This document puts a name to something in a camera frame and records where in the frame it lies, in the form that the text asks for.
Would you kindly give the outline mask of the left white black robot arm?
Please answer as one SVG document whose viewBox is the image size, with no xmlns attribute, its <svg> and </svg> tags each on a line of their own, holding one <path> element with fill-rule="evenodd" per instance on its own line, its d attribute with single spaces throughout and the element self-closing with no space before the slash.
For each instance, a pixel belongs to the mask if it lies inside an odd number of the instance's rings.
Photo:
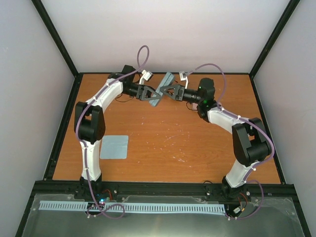
<svg viewBox="0 0 316 237">
<path fill-rule="evenodd" d="M 101 89 L 85 102 L 75 106 L 74 131 L 82 150 L 82 173 L 80 185 L 91 198 L 102 195 L 102 173 L 99 165 L 100 143 L 106 131 L 104 112 L 121 94 L 132 96 L 140 101 L 159 99 L 160 95 L 151 87 L 144 85 L 153 73 L 142 70 L 139 82 L 134 82 L 137 70 L 125 65 L 122 72 L 111 73 Z"/>
</svg>

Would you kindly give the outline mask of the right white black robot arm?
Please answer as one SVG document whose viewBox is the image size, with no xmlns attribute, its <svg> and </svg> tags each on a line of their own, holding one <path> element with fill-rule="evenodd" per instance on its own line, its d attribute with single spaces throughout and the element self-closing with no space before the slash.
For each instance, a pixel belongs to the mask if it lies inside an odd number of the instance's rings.
<svg viewBox="0 0 316 237">
<path fill-rule="evenodd" d="M 195 103 L 201 119 L 215 124 L 232 135 L 235 162 L 223 177 L 221 193 L 224 199 L 234 199 L 256 167 L 273 158 L 275 148 L 259 118 L 238 116 L 215 100 L 214 81 L 202 78 L 197 90 L 183 85 L 162 86 L 160 92 L 175 101 Z"/>
</svg>

